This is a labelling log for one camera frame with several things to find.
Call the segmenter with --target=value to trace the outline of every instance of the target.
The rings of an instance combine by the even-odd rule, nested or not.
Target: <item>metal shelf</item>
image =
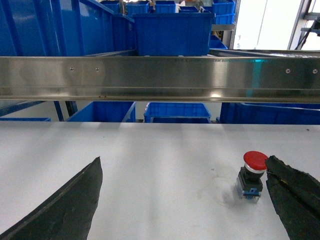
[[[212,24],[212,31],[231,31],[236,28],[235,24]]]
[[[320,103],[318,52],[118,54],[0,57],[0,99]]]

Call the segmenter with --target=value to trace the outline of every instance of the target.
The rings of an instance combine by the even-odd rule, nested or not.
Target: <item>white tabletop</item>
[[[101,157],[89,240],[287,240],[266,175],[257,204],[234,186],[260,151],[320,179],[320,126],[0,122],[0,232]]]

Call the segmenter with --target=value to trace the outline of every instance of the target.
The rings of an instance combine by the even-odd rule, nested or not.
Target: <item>blue container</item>
[[[0,121],[51,122],[48,117],[0,117]]]
[[[222,103],[219,122],[320,125],[320,104]]]
[[[176,12],[175,1],[156,1],[155,12],[157,14],[170,14]]]
[[[95,0],[2,0],[0,56],[113,52],[112,16]]]
[[[209,47],[211,49],[228,49],[215,35],[211,35]]]
[[[211,114],[203,103],[149,102],[145,123],[210,124]]]
[[[213,24],[233,24],[235,14],[216,15]]]
[[[135,21],[124,14],[115,14],[112,19],[114,50],[136,49]]]
[[[119,1],[118,0],[105,0],[100,2],[102,5],[111,9],[115,14],[120,13]]]
[[[67,122],[135,123],[135,101],[93,101]]]
[[[149,10],[149,1],[129,2],[126,5],[126,10],[130,17],[133,14],[146,14]]]
[[[138,54],[207,55],[213,17],[213,13],[135,14]]]
[[[198,9],[195,6],[180,6],[179,13],[198,13]]]
[[[213,13],[216,15],[234,14],[235,5],[233,0],[213,0]]]

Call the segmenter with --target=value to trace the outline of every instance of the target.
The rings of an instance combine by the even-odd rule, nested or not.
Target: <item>red button cap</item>
[[[266,155],[259,151],[248,151],[243,155],[244,162],[252,169],[260,171],[266,170],[265,161],[268,159]]]

